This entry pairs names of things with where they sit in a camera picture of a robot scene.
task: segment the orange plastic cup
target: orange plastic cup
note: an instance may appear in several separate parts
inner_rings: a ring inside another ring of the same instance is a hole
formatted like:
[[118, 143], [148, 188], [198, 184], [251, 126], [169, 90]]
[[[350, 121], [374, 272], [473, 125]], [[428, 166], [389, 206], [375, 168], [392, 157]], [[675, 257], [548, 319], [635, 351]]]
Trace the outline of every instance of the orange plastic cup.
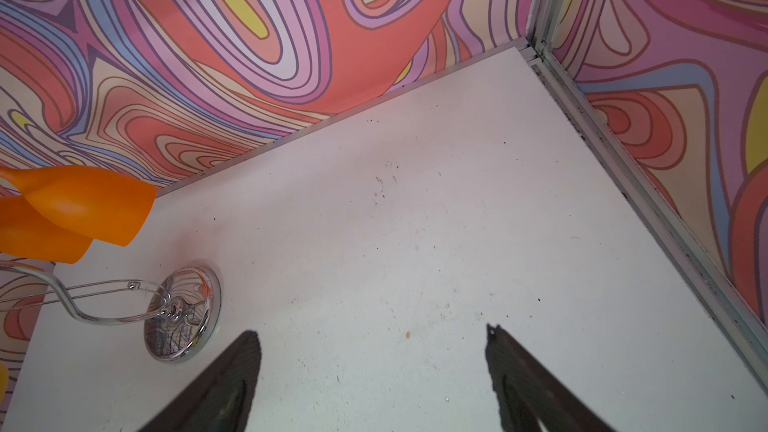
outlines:
[[157, 193], [137, 178], [90, 166], [0, 167], [0, 177], [56, 226], [122, 246], [138, 234]]
[[24, 197], [0, 198], [0, 252], [17, 257], [74, 264], [93, 241], [52, 224]]

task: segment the white floor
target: white floor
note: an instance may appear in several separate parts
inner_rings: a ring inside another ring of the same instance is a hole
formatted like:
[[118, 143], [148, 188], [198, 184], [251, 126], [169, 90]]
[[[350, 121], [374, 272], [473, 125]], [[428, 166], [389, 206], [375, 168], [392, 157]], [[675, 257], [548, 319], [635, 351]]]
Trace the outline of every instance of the white floor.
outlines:
[[160, 280], [193, 260], [224, 290], [199, 355], [160, 364], [140, 324], [46, 306], [3, 432], [136, 430], [245, 329], [264, 352], [248, 430], [500, 430], [487, 322], [619, 432], [768, 428], [766, 396], [516, 50], [172, 192], [130, 246], [56, 273]]

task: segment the swirly patterned wall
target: swirly patterned wall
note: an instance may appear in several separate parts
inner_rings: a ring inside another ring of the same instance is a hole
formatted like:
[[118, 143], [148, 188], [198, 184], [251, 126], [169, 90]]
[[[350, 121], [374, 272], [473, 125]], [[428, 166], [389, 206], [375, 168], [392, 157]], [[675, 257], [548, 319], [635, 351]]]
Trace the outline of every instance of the swirly patterned wall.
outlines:
[[768, 0], [567, 0], [554, 46], [765, 322]]
[[0, 0], [0, 164], [166, 186], [523, 35], [531, 1]]
[[[53, 270], [54, 266], [50, 262], [20, 259], [6, 254], [0, 254], [0, 260], [23, 262], [46, 271]], [[48, 285], [36, 278], [12, 272], [0, 272], [0, 300], [41, 294], [47, 290]], [[22, 362], [27, 352], [27, 346], [29, 346], [29, 339], [32, 338], [34, 323], [37, 322], [38, 314], [40, 314], [40, 307], [35, 307], [34, 304], [39, 304], [42, 301], [42, 296], [37, 296], [11, 300], [2, 304], [2, 310], [27, 307], [16, 311], [0, 312], [0, 321], [2, 321], [0, 361], [8, 368], [8, 389], [5, 391], [5, 396], [0, 400], [0, 427], [5, 420], [5, 413], [8, 412], [11, 396], [16, 388], [16, 380], [18, 379], [19, 371], [22, 369]]]

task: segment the round chrome base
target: round chrome base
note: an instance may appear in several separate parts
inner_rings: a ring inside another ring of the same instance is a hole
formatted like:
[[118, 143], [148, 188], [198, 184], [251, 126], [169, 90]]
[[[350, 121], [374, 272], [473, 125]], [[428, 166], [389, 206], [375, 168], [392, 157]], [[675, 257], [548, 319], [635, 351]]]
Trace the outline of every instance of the round chrome base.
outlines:
[[[144, 343], [157, 360], [188, 358], [200, 350], [214, 330], [221, 307], [221, 288], [214, 271], [206, 267], [185, 267], [169, 275], [162, 283], [170, 303], [162, 315], [144, 322]], [[162, 302], [158, 290], [149, 311]]]

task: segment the chrome holder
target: chrome holder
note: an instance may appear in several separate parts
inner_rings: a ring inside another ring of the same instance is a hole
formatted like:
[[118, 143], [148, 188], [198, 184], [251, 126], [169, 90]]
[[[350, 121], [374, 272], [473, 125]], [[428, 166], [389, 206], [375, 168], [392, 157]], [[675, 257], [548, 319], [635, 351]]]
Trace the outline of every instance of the chrome holder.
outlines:
[[[61, 302], [73, 318], [86, 324], [120, 325], [144, 321], [144, 343], [152, 357], [157, 360], [171, 361], [188, 358], [200, 350], [214, 330], [221, 306], [221, 288], [216, 274], [206, 267], [185, 267], [169, 275], [162, 284], [145, 280], [108, 280], [90, 284], [65, 287], [62, 281], [51, 272], [18, 262], [0, 261], [0, 271], [31, 275], [48, 284], [49, 292], [24, 295], [0, 300], [3, 303], [18, 302], [22, 299], [56, 294], [58, 299], [43, 301], [38, 304], [26, 304], [0, 312], [10, 312], [23, 308]], [[71, 295], [70, 291], [97, 285], [125, 283], [122, 288], [107, 291]], [[94, 297], [124, 291], [143, 291], [152, 293], [147, 312], [129, 317], [95, 317], [80, 310], [74, 302], [77, 298]]]

